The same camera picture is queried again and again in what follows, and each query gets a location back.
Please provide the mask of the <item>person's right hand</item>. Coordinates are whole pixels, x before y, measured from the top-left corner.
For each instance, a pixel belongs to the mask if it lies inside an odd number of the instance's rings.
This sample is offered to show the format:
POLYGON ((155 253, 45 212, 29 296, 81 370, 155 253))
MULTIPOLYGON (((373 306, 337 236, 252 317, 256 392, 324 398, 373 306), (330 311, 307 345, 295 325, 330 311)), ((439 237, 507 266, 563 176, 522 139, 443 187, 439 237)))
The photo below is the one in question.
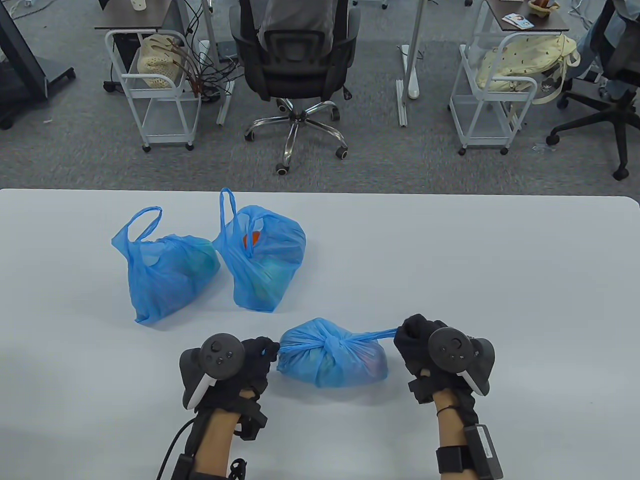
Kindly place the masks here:
POLYGON ((393 342, 407 370, 415 376, 408 386, 419 404, 433 403, 435 393, 450 390, 462 425, 477 425, 473 389, 459 375, 439 368, 429 352, 432 334, 445 327, 446 323, 441 320, 432 321, 422 314, 414 314, 398 327, 393 342))

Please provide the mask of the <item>person's left hand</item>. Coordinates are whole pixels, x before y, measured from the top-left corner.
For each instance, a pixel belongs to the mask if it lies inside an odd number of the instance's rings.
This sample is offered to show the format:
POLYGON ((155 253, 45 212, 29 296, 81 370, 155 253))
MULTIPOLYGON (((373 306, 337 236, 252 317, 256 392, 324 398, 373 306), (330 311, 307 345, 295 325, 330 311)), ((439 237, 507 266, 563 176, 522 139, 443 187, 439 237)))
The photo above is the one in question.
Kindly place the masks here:
POLYGON ((244 418, 261 416, 258 399, 268 385, 267 375, 277 360, 281 344, 268 337, 242 341, 245 359, 242 368, 232 377, 208 387, 195 407, 199 410, 223 410, 240 414, 244 418))

